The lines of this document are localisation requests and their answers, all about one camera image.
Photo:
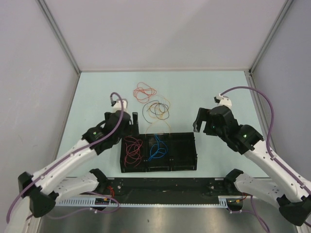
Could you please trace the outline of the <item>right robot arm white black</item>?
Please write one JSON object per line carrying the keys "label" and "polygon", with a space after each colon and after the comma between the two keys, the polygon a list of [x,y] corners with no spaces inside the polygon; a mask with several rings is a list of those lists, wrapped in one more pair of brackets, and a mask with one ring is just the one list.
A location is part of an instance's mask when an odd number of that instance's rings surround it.
{"label": "right robot arm white black", "polygon": [[258,165],[271,179],[264,182],[234,169],[225,177],[224,189],[230,195],[244,192],[253,195],[279,210],[291,224],[302,226],[311,215],[311,183],[293,170],[250,125],[240,125],[225,105],[213,109],[199,108],[193,123],[198,133],[217,136],[235,152]]}

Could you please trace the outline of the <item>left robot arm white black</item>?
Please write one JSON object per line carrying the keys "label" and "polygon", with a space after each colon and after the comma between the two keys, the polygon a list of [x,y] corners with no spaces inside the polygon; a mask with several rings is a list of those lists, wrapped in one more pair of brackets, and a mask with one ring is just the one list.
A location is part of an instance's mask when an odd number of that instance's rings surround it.
{"label": "left robot arm white black", "polygon": [[75,168],[112,148],[123,137],[139,133],[136,112],[130,115],[116,110],[106,112],[104,117],[104,121],[88,129],[63,156],[33,174],[19,175],[19,195],[9,207],[5,232],[23,232],[25,221],[46,215],[62,200],[88,192],[102,194],[107,190],[108,178],[98,168],[81,177],[66,179]]}

